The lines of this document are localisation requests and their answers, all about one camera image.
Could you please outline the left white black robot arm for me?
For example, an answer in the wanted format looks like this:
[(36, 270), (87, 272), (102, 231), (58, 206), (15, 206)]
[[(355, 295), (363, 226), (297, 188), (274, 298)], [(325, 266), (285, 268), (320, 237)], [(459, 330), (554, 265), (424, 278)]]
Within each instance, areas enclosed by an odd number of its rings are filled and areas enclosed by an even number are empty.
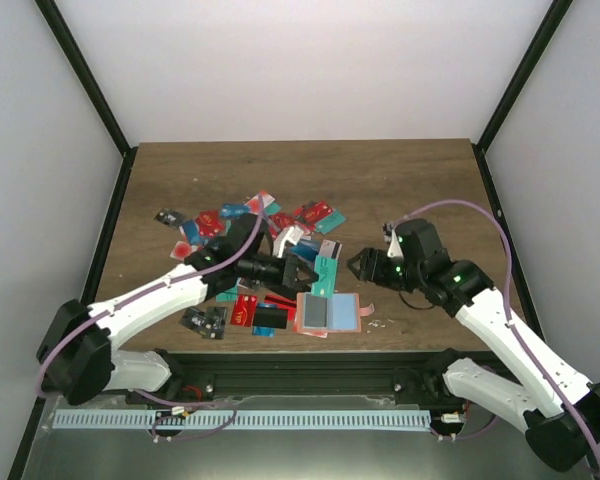
[(304, 261), (285, 250), (298, 241), (294, 228), (273, 238), (264, 217), (243, 214), (228, 232), (159, 278), (126, 294), (89, 305), (62, 304), (36, 353), (37, 393), (60, 394), (82, 405), (107, 391), (135, 391), (164, 404), (184, 392), (180, 364), (167, 352), (125, 351), (131, 338), (166, 317), (196, 307), (240, 279), (255, 281), (289, 299), (310, 291), (318, 279)]

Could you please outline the pink leather card holder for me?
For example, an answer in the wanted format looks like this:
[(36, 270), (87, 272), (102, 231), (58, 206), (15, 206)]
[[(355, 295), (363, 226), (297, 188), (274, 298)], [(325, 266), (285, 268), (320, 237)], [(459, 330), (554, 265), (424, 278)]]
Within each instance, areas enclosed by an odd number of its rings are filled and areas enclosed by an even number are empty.
[(328, 300), (328, 320), (325, 329), (305, 328), (304, 320), (304, 302), (310, 293), (300, 293), (297, 295), (296, 317), (293, 321), (293, 331), (295, 333), (326, 338), (331, 333), (359, 333), (362, 330), (362, 319), (375, 312), (375, 306), (369, 304), (361, 306), (359, 296), (354, 293), (334, 293)]

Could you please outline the plain black card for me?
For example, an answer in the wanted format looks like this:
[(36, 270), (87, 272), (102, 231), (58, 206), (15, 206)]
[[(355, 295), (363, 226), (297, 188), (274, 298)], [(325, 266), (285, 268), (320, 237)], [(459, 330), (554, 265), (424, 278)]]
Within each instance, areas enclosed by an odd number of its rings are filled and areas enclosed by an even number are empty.
[(286, 329), (288, 313), (285, 309), (257, 306), (254, 313), (254, 327)]

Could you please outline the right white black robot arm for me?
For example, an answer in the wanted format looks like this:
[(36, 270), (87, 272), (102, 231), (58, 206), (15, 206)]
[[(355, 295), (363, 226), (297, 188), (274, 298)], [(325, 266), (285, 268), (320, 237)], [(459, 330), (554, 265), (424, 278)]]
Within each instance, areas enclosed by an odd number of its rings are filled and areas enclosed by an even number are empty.
[(458, 358), (424, 378), (427, 396), (474, 402), (508, 422), (535, 455), (566, 472), (600, 443), (600, 382), (557, 355), (505, 304), (503, 293), (470, 260), (453, 260), (425, 219), (395, 226), (387, 250), (364, 248), (347, 262), (363, 281), (421, 292), (429, 303), (482, 340), (513, 375), (503, 378)]

